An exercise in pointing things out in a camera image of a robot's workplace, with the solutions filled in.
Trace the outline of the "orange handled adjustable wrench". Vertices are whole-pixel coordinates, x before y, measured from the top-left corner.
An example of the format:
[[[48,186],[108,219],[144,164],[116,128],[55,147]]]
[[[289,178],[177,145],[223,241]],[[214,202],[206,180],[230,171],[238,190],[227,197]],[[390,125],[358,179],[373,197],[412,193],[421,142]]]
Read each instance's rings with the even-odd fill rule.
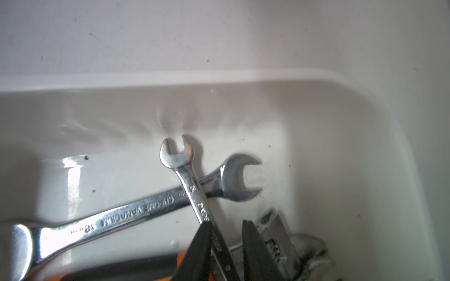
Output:
[[[275,210],[256,222],[274,265],[286,281],[321,281],[335,266],[326,243],[311,235],[289,235]],[[169,281],[182,263],[184,253],[155,256],[83,269],[59,281]]]

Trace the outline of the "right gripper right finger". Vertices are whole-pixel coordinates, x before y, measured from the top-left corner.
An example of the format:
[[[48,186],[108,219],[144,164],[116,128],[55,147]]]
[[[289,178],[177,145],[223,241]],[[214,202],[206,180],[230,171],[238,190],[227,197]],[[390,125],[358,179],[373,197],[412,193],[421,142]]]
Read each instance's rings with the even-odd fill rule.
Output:
[[[243,221],[242,240],[245,281],[284,280],[254,222]]]

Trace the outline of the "white plastic storage box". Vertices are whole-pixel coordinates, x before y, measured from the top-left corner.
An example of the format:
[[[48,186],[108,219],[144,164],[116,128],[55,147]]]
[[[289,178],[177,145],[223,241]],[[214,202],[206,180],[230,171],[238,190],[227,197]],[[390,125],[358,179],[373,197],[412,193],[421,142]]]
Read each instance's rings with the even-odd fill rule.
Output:
[[[182,135],[203,176],[234,153],[259,160],[254,199],[213,199],[229,244],[275,208],[322,238],[327,279],[442,281],[416,161],[367,88],[324,70],[1,77],[1,218],[59,224],[179,185],[163,167]]]

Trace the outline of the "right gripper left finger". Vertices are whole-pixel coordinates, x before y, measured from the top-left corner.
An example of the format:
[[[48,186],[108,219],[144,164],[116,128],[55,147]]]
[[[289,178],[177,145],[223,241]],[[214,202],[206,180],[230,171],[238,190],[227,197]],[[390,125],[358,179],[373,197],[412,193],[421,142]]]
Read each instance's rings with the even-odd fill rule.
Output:
[[[212,223],[201,223],[172,281],[208,281],[212,247]]]

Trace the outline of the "small silver open-end wrench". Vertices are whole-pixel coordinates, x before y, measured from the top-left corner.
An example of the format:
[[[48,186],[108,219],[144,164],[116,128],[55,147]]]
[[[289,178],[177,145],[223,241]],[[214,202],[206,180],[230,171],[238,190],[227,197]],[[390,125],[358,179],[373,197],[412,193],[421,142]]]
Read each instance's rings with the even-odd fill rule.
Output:
[[[182,139],[184,149],[177,154],[171,152],[170,140],[168,138],[163,140],[159,153],[161,163],[178,176],[200,224],[205,221],[212,223],[211,256],[214,256],[222,277],[226,281],[239,281],[240,276],[232,255],[212,215],[207,198],[192,166],[195,150],[185,135],[182,136]]]

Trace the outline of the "long silver combination wrench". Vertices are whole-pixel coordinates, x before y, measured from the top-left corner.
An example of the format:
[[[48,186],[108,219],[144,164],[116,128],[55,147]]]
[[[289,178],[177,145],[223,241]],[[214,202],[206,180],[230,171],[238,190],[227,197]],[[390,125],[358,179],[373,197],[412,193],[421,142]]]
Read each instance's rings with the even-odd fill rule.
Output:
[[[200,179],[206,197],[241,202],[254,198],[259,188],[241,182],[246,165],[260,161],[246,154],[233,154],[216,170]],[[55,256],[89,241],[190,206],[183,187],[63,224],[44,225],[30,220],[1,222],[1,280],[23,281]]]

